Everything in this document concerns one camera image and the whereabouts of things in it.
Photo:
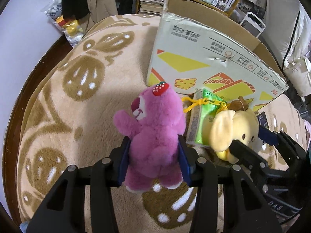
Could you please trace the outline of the yellow dog plush toy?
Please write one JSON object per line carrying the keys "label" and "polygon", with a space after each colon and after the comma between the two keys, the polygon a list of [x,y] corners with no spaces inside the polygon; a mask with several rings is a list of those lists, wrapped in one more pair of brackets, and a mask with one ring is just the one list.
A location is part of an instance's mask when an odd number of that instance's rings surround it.
{"label": "yellow dog plush toy", "polygon": [[230,152],[234,140],[252,148],[258,140],[259,121],[242,96],[207,116],[202,126],[202,142],[216,153],[220,160],[234,164],[238,159]]}

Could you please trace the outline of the pink bear plush toy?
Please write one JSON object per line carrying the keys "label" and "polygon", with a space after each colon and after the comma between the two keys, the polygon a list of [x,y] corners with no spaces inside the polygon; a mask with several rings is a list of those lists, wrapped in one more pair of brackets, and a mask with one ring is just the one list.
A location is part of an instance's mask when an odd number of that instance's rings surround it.
{"label": "pink bear plush toy", "polygon": [[116,129],[131,140],[124,184],[128,191],[149,191],[153,181],[175,189],[183,181],[178,136],[186,129],[180,96],[166,82],[146,88],[131,104],[132,114],[118,110]]}

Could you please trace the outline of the green tissue pack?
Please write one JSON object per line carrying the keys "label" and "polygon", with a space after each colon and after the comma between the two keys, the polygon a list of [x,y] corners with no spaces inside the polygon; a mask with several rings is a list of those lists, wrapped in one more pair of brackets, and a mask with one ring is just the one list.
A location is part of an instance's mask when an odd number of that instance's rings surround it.
{"label": "green tissue pack", "polygon": [[190,121],[186,141],[190,145],[209,147],[208,138],[204,138],[205,126],[212,122],[217,111],[227,103],[214,93],[202,89],[193,95],[194,103],[198,103],[190,111]]}

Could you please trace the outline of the beige patterned fleece blanket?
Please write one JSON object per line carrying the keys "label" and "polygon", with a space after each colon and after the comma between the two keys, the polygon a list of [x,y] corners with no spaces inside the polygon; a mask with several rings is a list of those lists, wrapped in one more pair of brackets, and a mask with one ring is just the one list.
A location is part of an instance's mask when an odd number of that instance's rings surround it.
{"label": "beige patterned fleece blanket", "polygon": [[[146,88],[160,17],[117,15],[95,24],[34,91],[22,122],[17,163],[21,221],[30,221],[69,165],[91,166],[123,138],[117,110]],[[308,129],[286,95],[266,105],[271,131],[284,131],[307,150]],[[112,189],[120,232],[189,232],[196,188],[166,189],[157,181],[142,195]]]}

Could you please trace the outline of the cream white duvet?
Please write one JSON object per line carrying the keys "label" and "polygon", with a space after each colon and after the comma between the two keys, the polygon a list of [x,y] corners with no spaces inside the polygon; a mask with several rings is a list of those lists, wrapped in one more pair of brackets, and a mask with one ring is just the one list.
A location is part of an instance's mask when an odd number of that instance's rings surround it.
{"label": "cream white duvet", "polygon": [[267,0],[263,38],[300,97],[310,95],[310,17],[299,0]]}

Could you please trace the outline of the white trolley cart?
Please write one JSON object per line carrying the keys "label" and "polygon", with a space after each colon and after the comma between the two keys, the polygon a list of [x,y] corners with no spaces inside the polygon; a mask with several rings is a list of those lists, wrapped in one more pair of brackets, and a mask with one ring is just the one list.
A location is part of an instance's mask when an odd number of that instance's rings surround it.
{"label": "white trolley cart", "polygon": [[240,22],[240,26],[247,29],[258,38],[266,29],[266,24],[254,13],[247,12]]}

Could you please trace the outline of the printed cardboard box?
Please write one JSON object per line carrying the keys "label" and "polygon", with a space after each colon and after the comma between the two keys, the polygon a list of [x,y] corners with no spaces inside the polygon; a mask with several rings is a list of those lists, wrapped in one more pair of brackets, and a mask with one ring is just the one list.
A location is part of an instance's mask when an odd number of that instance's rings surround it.
{"label": "printed cardboard box", "polygon": [[206,89],[226,102],[242,96],[257,111],[288,90],[266,46],[248,30],[199,3],[165,0],[147,84],[180,94]]}

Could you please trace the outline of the stack of books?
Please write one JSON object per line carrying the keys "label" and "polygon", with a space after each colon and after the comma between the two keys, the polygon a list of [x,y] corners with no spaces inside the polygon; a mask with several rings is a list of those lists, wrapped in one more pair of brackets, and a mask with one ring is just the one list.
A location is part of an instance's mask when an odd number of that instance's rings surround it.
{"label": "stack of books", "polygon": [[161,15],[165,0],[138,0],[137,13]]}

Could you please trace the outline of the plastic snack bag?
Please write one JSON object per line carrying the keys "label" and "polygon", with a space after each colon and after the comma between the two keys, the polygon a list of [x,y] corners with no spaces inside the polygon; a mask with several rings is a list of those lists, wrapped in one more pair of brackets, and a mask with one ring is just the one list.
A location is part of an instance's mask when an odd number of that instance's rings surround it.
{"label": "plastic snack bag", "polygon": [[65,19],[63,17],[61,0],[53,0],[52,3],[45,6],[41,12],[43,12],[50,22],[65,35],[72,47],[75,47],[82,39],[84,32],[78,20],[75,18]]}

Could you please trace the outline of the beige hanging coat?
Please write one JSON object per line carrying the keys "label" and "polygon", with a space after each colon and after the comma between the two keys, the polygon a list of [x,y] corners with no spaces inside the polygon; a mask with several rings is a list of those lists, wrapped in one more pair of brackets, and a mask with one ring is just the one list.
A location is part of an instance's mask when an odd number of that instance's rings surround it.
{"label": "beige hanging coat", "polygon": [[84,33],[99,21],[109,16],[118,15],[115,0],[87,0],[87,6],[89,9],[88,14],[78,20]]}

